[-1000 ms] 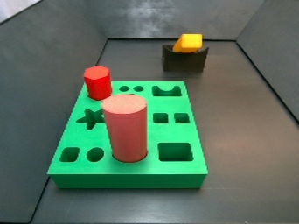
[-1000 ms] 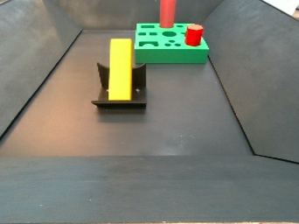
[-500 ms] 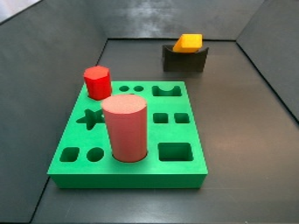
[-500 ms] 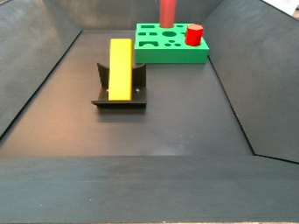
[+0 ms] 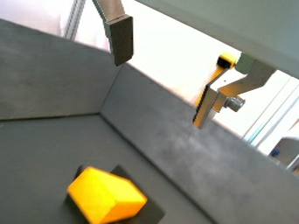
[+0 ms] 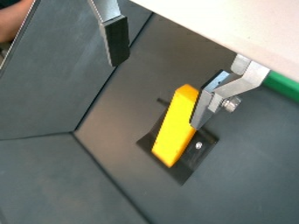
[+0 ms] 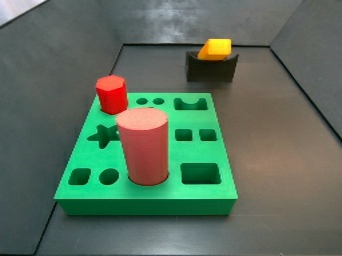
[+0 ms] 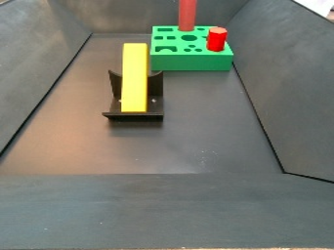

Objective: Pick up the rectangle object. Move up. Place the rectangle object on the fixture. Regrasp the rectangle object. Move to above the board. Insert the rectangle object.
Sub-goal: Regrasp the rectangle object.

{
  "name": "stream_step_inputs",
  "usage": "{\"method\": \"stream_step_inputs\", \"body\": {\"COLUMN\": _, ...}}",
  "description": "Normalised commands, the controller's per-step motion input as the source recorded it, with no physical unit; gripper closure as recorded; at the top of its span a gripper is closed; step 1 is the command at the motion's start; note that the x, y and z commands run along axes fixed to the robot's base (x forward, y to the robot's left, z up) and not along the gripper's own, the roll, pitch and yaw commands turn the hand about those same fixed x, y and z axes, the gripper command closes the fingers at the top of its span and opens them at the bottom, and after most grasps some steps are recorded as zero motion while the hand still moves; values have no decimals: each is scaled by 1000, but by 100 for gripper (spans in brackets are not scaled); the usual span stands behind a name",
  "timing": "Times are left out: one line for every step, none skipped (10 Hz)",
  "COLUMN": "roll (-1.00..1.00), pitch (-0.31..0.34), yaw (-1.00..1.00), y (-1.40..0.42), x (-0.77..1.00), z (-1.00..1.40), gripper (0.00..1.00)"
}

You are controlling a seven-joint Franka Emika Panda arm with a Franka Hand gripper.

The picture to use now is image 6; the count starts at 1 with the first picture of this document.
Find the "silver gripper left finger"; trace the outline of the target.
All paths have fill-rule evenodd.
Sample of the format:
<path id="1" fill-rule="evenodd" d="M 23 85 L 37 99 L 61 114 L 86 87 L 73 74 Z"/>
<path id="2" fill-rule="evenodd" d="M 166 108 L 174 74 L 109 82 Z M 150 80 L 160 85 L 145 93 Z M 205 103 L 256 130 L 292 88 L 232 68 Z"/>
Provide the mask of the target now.
<path id="1" fill-rule="evenodd" d="M 118 0 L 89 0 L 89 4 L 98 19 L 109 63 L 117 67 L 130 57 L 127 17 L 121 12 Z"/>

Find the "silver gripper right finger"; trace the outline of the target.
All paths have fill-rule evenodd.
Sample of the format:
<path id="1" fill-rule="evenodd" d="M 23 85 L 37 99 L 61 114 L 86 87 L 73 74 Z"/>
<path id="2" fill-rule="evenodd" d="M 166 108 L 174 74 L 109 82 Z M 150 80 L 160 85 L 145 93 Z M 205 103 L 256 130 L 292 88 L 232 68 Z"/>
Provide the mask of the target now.
<path id="1" fill-rule="evenodd" d="M 221 70 L 205 84 L 192 114 L 192 126 L 200 130 L 218 111 L 233 112 L 241 104 L 240 94 L 261 86 L 270 69 L 238 55 L 232 64 L 232 72 Z"/>

